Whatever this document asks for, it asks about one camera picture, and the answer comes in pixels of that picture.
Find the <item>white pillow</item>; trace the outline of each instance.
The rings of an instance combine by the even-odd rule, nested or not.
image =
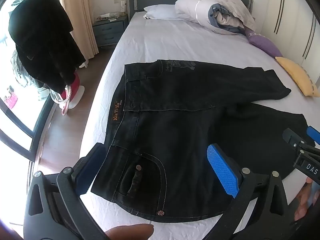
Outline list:
[[[174,4],[157,4],[145,7],[145,19],[182,20],[176,13]]]
[[[243,22],[244,26],[247,26],[249,29],[251,29],[251,27],[255,29],[254,19],[241,0],[212,0],[211,5],[214,3],[219,3],[226,7],[234,17]],[[211,25],[208,19],[209,7],[211,5],[210,0],[177,0],[175,8],[180,18],[199,23],[203,26],[203,23],[206,22],[205,27],[208,27],[208,25]]]

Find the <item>wooden floor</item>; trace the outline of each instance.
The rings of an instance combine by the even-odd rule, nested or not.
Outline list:
[[[79,104],[65,116],[62,116],[58,106],[55,109],[43,139],[42,150],[38,151],[40,158],[37,169],[44,174],[59,173],[64,167],[72,167],[78,161],[92,101],[113,50],[114,47],[99,49],[99,54],[89,60],[88,67],[78,70],[80,85],[85,87]]]

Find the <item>metal bolt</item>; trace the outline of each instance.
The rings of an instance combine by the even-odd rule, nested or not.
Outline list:
[[[277,177],[279,177],[279,173],[278,173],[277,171],[273,171],[273,172],[272,172],[272,176],[274,176],[274,177],[277,178]]]
[[[157,214],[158,214],[158,216],[162,217],[162,216],[164,215],[164,211],[163,211],[163,210],[159,210],[159,211],[157,212]]]
[[[63,173],[64,174],[69,174],[71,171],[72,171],[71,167],[66,167],[66,168],[63,169]]]
[[[243,169],[242,169],[242,172],[243,172],[244,174],[249,174],[249,173],[250,173],[250,170],[249,170],[248,168],[243,168]]]
[[[34,174],[34,176],[37,178],[37,177],[39,177],[41,175],[41,171],[37,171],[35,174]]]

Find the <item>brown label with orange text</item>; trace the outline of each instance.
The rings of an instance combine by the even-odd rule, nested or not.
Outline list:
[[[111,121],[115,123],[121,122],[122,114],[123,114],[122,100],[115,101]]]

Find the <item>curtain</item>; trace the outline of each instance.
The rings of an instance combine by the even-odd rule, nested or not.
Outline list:
[[[72,23],[73,31],[71,34],[88,61],[88,59],[99,53],[92,29],[91,0],[60,0],[60,3]]]

